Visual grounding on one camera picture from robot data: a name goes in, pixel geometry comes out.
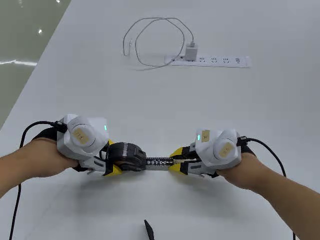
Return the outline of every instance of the black wrist strap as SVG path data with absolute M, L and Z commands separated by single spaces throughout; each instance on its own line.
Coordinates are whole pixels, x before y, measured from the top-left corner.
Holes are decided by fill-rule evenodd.
M 57 130 L 54 127 L 47 128 L 42 130 L 37 136 L 35 136 L 32 140 L 46 138 L 51 139 L 53 141 L 57 141 Z
M 39 139 L 39 138 L 45 138 L 45 139 L 51 139 L 53 141 L 57 141 L 57 130 L 54 127 L 47 128 L 45 130 L 42 130 L 32 140 Z M 78 164 L 78 166 L 76 167 L 73 167 L 73 169 L 76 170 L 77 172 L 84 172 L 88 170 L 88 168 L 86 167 L 81 167 L 80 164 Z
M 242 154 L 243 153 L 249 153 L 249 154 L 255 155 L 255 153 L 247 145 L 242 145 L 241 146 L 241 153 Z

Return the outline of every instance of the floor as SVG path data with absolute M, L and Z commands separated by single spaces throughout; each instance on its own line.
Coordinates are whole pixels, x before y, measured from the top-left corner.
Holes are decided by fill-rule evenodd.
M 0 128 L 70 1 L 0 1 Z

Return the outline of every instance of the white charging cable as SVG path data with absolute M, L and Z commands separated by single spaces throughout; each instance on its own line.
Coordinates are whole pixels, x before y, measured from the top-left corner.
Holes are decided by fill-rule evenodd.
M 136 58 L 137 60 L 144 66 L 147 66 L 147 67 L 151 67 L 151 68 L 147 68 L 147 69 L 157 69 L 157 68 L 162 68 L 162 67 L 165 67 L 165 66 L 168 66 L 169 64 L 171 64 L 176 58 L 178 58 L 180 56 L 180 54 L 182 53 L 183 49 L 184 49 L 184 45 L 185 45 L 185 34 L 184 34 L 184 31 L 182 31 L 182 29 L 180 27 L 178 27 L 176 24 L 174 24 L 172 21 L 170 20 L 176 20 L 178 21 L 179 23 L 181 23 L 191 34 L 191 37 L 192 37 L 192 41 L 190 44 L 187 45 L 187 48 L 186 48 L 186 53 L 185 55 L 186 56 L 190 56 L 190 54 L 188 54 L 188 52 L 190 53 L 190 48 L 192 50 L 192 56 L 194 56 L 194 59 L 191 60 L 191 61 L 194 61 L 196 60 L 196 57 L 197 57 L 197 51 L 198 51 L 198 47 L 195 45 L 195 38 L 194 38 L 194 35 L 193 33 L 191 32 L 191 30 L 178 18 L 176 17 L 144 17 L 144 18 L 141 18 L 139 20 L 137 20 L 136 22 L 134 22 L 131 27 L 127 30 L 127 32 L 125 33 L 124 37 L 123 37 L 123 40 L 122 40 L 122 51 L 123 51 L 123 55 L 124 56 L 129 56 L 130 55 L 130 49 L 131 49 L 131 45 L 129 43 L 129 50 L 128 50 L 128 53 L 126 53 L 125 51 L 125 40 L 126 40 L 126 37 L 128 35 L 128 33 L 130 32 L 130 30 L 137 24 L 139 23 L 140 21 L 142 20 L 152 20 L 151 22 L 149 22 L 142 30 L 141 32 L 137 35 L 135 41 L 134 41 L 134 48 L 135 48 L 135 54 L 136 54 Z M 169 62 L 167 62 L 166 64 L 164 65 L 152 65 L 152 64 L 147 64 L 147 63 L 144 63 L 141 61 L 140 59 L 140 56 L 139 56 L 139 53 L 138 53 L 138 39 L 140 37 L 140 35 L 146 30 L 146 28 L 148 28 L 152 23 L 154 22 L 157 22 L 157 21 L 168 21 L 170 24 L 174 25 L 182 34 L 182 38 L 183 38 L 183 42 L 182 42 L 182 45 L 181 45 L 181 48 L 180 48 L 180 51 L 179 53 Z

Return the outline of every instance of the white tabletop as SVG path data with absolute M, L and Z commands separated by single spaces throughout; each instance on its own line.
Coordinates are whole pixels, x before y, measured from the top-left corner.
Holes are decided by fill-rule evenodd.
M 190 144 L 198 127 L 235 128 L 267 142 L 291 179 L 320 192 L 319 12 L 315 0 L 74 0 L 1 129 L 0 154 L 19 146 L 27 125 L 67 113 L 106 117 L 114 141 L 135 143 L 150 157 Z M 122 37 L 133 21 L 153 16 L 181 18 L 200 53 L 250 56 L 253 67 L 137 71 L 134 55 L 121 55 Z M 179 39 L 159 23 L 141 38 L 142 57 L 173 54 Z M 280 171 L 265 149 L 250 147 Z M 0 200 L 3 239 L 16 194 Z M 222 178 L 166 171 L 103 178 L 67 170 L 29 180 L 14 235 L 142 240 L 144 219 L 159 240 L 291 239 L 262 197 Z

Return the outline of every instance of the white power strip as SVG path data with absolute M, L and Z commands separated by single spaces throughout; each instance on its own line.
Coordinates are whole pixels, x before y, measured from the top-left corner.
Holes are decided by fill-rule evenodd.
M 169 63 L 175 56 L 165 57 L 165 63 Z M 208 56 L 198 54 L 195 61 L 186 61 L 181 55 L 170 63 L 174 66 L 203 66 L 203 67 L 227 67 L 227 68 L 250 68 L 252 67 L 249 56 Z

